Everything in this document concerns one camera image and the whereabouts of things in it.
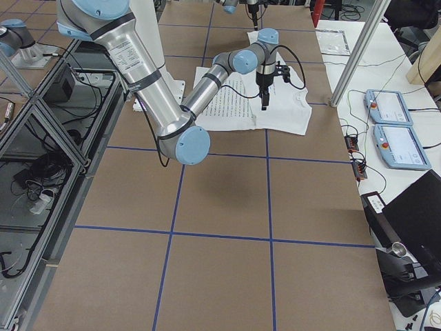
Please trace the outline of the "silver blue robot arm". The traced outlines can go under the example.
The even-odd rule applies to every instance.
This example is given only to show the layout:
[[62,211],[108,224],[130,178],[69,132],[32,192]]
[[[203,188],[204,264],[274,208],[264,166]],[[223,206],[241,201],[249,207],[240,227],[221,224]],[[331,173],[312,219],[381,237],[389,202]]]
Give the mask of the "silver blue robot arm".
[[[221,5],[226,13],[233,14],[239,4],[239,0],[214,0]],[[252,20],[253,27],[258,30],[258,12],[260,10],[258,0],[246,0],[246,10],[249,18]]]
[[160,46],[158,21],[152,1],[57,1],[57,25],[67,37],[103,46],[114,66],[135,94],[143,110],[157,124],[156,147],[169,159],[185,165],[200,163],[208,154],[210,137],[195,124],[222,83],[233,72],[256,72],[263,107],[276,69],[278,31],[264,28],[250,46],[223,52],[213,60],[191,93],[178,103],[150,56]]

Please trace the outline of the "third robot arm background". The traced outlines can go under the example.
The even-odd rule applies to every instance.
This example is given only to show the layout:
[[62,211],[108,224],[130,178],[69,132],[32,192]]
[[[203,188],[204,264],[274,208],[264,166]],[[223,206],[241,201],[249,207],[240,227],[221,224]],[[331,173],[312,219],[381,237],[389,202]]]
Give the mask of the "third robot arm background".
[[1,51],[18,69],[43,69],[58,50],[57,46],[38,44],[20,19],[1,22]]

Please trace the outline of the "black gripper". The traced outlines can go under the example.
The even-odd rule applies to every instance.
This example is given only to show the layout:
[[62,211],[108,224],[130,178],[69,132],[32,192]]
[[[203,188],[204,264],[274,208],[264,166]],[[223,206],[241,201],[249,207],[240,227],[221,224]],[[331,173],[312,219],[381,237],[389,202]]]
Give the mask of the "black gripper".
[[259,88],[259,97],[261,100],[261,110],[265,111],[269,106],[269,86],[274,83],[274,74],[261,74],[259,72],[256,73],[256,84]]
[[260,10],[259,5],[260,5],[260,1],[259,0],[246,0],[245,1],[247,4],[247,11],[248,13],[251,13],[252,16],[252,22],[253,22],[253,27],[255,30],[258,29],[258,18],[257,18],[257,12]]

